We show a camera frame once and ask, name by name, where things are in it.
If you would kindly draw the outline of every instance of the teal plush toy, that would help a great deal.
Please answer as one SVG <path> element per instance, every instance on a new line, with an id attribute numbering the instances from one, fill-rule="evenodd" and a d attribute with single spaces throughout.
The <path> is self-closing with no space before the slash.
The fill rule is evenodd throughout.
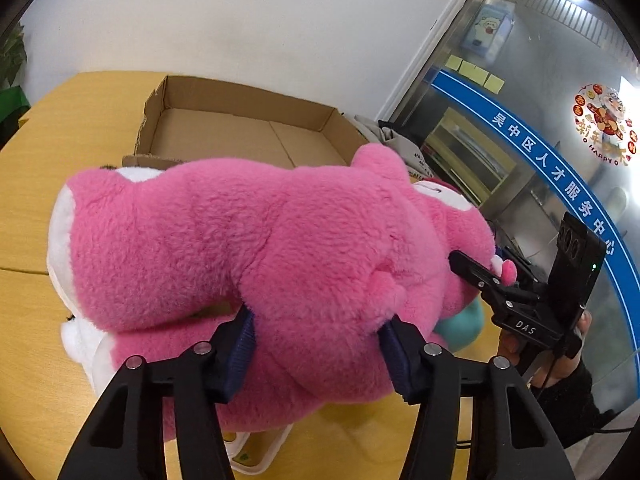
<path id="1" fill-rule="evenodd" d="M 476 296 L 459 314 L 441 319 L 433 331 L 447 342 L 450 352 L 457 352 L 475 341 L 483 326 L 484 310 Z"/>

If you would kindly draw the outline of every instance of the leaf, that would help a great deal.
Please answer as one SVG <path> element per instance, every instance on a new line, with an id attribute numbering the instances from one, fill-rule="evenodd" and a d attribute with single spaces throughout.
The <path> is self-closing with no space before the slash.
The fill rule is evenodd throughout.
<path id="1" fill-rule="evenodd" d="M 14 84 L 15 77 L 18 75 L 18 70 L 20 70 L 20 65 L 14 63 L 9 67 L 9 70 L 6 71 L 6 80 L 9 82 L 9 86 Z"/>
<path id="2" fill-rule="evenodd" d="M 0 88 L 7 81 L 11 86 L 20 67 L 27 61 L 27 52 L 24 48 L 24 26 L 20 23 L 9 33 L 9 37 L 0 46 Z"/>

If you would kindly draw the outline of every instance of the blue stripe sign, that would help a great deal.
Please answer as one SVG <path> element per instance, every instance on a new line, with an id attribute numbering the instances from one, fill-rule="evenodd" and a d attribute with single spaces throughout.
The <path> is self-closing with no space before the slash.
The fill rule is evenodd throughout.
<path id="1" fill-rule="evenodd" d="M 623 307 L 636 349 L 640 347 L 638 271 L 611 218 L 580 175 L 516 115 L 469 86 L 459 76 L 441 71 L 432 86 L 507 140 L 549 184 L 567 209 L 606 242 L 605 267 Z"/>

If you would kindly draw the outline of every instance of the plush toy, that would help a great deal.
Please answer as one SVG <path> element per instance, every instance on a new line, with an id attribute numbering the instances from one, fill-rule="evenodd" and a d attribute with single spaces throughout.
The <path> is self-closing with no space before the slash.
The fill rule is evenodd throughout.
<path id="1" fill-rule="evenodd" d="M 79 173 L 54 206 L 47 267 L 75 316 L 65 348 L 98 394 L 128 356 L 177 356 L 246 303 L 254 357 L 217 410 L 227 431 L 263 431 L 391 393 L 376 331 L 394 314 L 446 344 L 434 326 L 476 296 L 452 250 L 492 267 L 479 211 L 441 184 L 411 185 L 392 150 L 368 144 L 350 167 L 219 158 Z"/>
<path id="2" fill-rule="evenodd" d="M 480 297 L 476 296 L 459 314 L 441 319 L 433 331 L 446 341 L 447 350 L 457 352 L 471 345 L 483 327 L 484 311 Z"/>

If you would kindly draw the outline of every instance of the cardboard flap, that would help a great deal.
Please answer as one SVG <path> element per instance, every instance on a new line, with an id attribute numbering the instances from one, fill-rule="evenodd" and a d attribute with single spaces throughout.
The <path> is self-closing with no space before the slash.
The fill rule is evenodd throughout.
<path id="1" fill-rule="evenodd" d="M 358 148 L 368 143 L 353 124 L 335 109 L 322 129 L 322 133 L 347 164 L 351 164 L 353 155 L 356 154 Z"/>
<path id="2" fill-rule="evenodd" d="M 346 166 L 345 160 L 321 132 L 288 124 L 270 124 L 294 166 Z"/>
<path id="3" fill-rule="evenodd" d="M 149 153 L 178 160 L 230 156 L 294 167 L 268 122 L 178 108 L 160 117 Z"/>
<path id="4" fill-rule="evenodd" d="M 154 170 L 164 171 L 183 162 L 183 160 L 160 158 L 153 155 L 125 155 L 122 157 L 122 166 L 124 168 L 153 168 Z"/>
<path id="5" fill-rule="evenodd" d="M 191 76 L 170 76 L 165 108 L 185 108 L 291 124 L 320 131 L 334 108 L 251 86 Z"/>
<path id="6" fill-rule="evenodd" d="M 133 153 L 148 153 L 151 150 L 151 142 L 153 141 L 160 115 L 164 111 L 164 90 L 168 76 L 165 77 L 160 86 L 155 89 L 145 103 L 145 118 L 140 124 L 138 130 L 138 138 L 136 139 L 136 147 Z"/>

